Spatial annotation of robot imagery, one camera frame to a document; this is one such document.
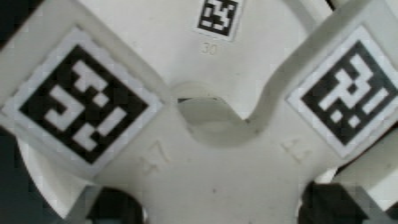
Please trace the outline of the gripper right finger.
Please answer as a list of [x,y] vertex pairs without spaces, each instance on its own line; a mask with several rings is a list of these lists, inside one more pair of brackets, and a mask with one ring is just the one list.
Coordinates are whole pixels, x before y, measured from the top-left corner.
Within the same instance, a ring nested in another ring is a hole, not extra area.
[[358,186],[310,182],[298,208],[298,224],[385,224],[385,214]]

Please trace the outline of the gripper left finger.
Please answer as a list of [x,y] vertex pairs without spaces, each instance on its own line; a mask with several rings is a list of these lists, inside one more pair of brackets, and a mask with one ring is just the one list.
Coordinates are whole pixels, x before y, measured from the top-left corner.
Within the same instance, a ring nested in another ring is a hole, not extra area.
[[143,223],[143,208],[135,198],[115,188],[87,186],[58,224]]

